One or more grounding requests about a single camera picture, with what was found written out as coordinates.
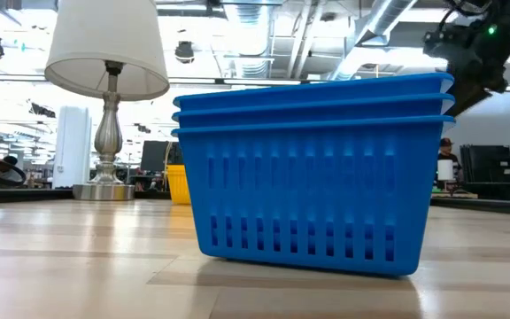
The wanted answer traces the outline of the seated person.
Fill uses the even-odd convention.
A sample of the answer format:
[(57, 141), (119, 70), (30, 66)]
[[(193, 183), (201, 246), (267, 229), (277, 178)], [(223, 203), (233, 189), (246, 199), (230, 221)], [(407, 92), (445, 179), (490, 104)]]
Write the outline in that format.
[[(17, 183), (17, 187), (22, 186), (24, 184), (24, 179), (18, 174), (15, 170), (10, 168), (9, 166), (0, 165), (0, 178), (3, 178), (7, 181), (13, 181)], [(0, 183), (0, 189), (9, 189), (15, 188), (15, 185), (7, 185)]]

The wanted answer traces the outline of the black computer monitor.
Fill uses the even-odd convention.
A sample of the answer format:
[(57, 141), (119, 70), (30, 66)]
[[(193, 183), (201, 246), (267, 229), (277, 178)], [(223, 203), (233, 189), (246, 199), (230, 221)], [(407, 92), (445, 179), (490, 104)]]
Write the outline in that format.
[(178, 142), (145, 141), (140, 169), (161, 172), (166, 165), (183, 163), (182, 150)]

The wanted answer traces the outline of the white paper roll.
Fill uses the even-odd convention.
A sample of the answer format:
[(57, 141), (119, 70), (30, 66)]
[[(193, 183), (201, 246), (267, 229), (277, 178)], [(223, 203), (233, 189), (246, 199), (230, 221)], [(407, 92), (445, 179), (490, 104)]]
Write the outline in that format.
[(437, 180), (439, 182), (455, 180), (454, 162), (452, 159), (439, 159), (437, 161)]

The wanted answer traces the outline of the yellow slotted plastic basket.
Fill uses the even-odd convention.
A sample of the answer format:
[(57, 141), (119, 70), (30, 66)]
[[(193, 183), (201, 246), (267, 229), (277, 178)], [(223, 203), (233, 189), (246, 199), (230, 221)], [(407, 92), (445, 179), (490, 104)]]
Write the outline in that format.
[(176, 205), (190, 205), (189, 186), (184, 165), (168, 165), (166, 177), (170, 189), (171, 200)]

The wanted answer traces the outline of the white tower appliance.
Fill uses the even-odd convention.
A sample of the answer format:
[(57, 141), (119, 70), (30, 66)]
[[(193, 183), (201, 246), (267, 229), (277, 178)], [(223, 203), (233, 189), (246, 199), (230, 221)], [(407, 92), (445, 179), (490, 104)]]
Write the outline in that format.
[(92, 120), (88, 108), (62, 106), (58, 112), (52, 187), (70, 188), (89, 179)]

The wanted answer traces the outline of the blue slotted plastic basket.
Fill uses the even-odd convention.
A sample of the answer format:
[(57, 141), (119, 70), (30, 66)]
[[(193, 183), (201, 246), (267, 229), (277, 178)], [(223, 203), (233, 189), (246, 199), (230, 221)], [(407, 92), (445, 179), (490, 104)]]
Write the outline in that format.
[(182, 111), (198, 111), (367, 97), (399, 97), (445, 93), (453, 83), (453, 77), (446, 73), (408, 74), (179, 96), (174, 99), (173, 105)]
[(407, 276), (419, 265), (443, 115), (179, 128), (200, 251)]
[(179, 111), (174, 114), (174, 120), (181, 128), (203, 128), (281, 122), (377, 119), (442, 115), (454, 104), (455, 99), (449, 94), (430, 93)]

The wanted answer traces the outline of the person with cap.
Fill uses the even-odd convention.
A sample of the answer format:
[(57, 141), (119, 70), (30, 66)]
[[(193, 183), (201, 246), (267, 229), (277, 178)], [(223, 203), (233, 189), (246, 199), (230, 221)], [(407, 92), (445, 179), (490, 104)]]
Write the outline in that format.
[(452, 153), (452, 141), (448, 137), (440, 139), (438, 160), (451, 160), (453, 164), (453, 173), (457, 182), (462, 179), (462, 166), (458, 157)]

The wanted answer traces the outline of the white shade silver table lamp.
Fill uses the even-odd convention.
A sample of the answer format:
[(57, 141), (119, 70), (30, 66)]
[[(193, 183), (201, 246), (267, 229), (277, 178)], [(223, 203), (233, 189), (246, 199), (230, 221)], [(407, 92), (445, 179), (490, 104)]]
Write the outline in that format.
[(116, 175), (122, 101), (152, 100), (170, 89), (155, 0), (61, 0), (45, 78), (61, 89), (102, 98), (94, 147), (96, 175), (73, 186), (79, 200), (129, 201), (135, 188)]

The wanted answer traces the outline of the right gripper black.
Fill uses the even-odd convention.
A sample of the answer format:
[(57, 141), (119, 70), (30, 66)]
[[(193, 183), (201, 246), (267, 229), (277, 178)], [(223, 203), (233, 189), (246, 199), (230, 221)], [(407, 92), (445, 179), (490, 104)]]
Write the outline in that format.
[(455, 104), (445, 114), (457, 117), (474, 105), (503, 92), (505, 64), (510, 58), (510, 17), (448, 24), (423, 36), (423, 52), (447, 61), (446, 72), (455, 83), (447, 90)]

